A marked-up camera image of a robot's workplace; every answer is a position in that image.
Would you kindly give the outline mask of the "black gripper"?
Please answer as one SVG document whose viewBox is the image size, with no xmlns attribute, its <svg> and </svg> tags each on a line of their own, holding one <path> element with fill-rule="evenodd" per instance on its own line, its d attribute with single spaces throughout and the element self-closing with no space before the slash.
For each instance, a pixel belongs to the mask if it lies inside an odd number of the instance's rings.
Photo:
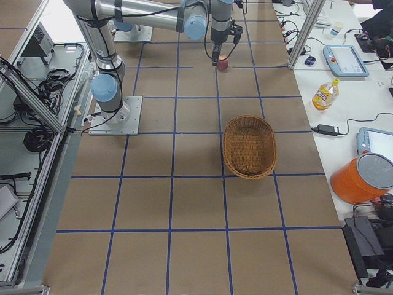
<svg viewBox="0 0 393 295">
<path fill-rule="evenodd" d="M 229 29 L 219 31 L 216 29 L 211 29 L 210 38 L 213 42 L 212 48 L 212 65 L 217 66 L 219 62 L 219 57 L 221 53 L 222 44 L 227 41 Z"/>
</svg>

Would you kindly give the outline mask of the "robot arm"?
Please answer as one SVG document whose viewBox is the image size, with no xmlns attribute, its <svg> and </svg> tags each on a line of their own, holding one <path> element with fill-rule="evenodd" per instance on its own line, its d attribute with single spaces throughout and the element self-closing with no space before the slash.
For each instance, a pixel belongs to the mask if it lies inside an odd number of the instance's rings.
<svg viewBox="0 0 393 295">
<path fill-rule="evenodd" d="M 103 122 L 120 125 L 130 118 L 123 97 L 125 63 L 118 55 L 109 21 L 184 33 L 190 40 L 210 35 L 213 65 L 219 62 L 222 44 L 233 36 L 238 44 L 243 29 L 232 20 L 233 1 L 182 1 L 178 6 L 154 1 L 65 1 L 76 20 L 85 26 L 83 36 L 96 56 L 99 74 L 91 92 L 101 108 Z"/>
</svg>

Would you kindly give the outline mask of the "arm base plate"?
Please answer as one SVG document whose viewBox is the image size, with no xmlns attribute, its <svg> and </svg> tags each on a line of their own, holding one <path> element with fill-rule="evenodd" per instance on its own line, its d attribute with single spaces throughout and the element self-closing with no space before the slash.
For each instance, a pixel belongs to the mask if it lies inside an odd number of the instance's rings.
<svg viewBox="0 0 393 295">
<path fill-rule="evenodd" d="M 92 128 L 88 130 L 91 136 L 135 136 L 139 131 L 143 97 L 126 96 L 123 107 L 113 117 L 112 114 L 102 113 L 92 118 Z"/>
<path fill-rule="evenodd" d="M 130 31 L 117 30 L 114 37 L 115 43 L 140 43 L 150 42 L 153 28 L 149 26 L 134 25 Z"/>
</svg>

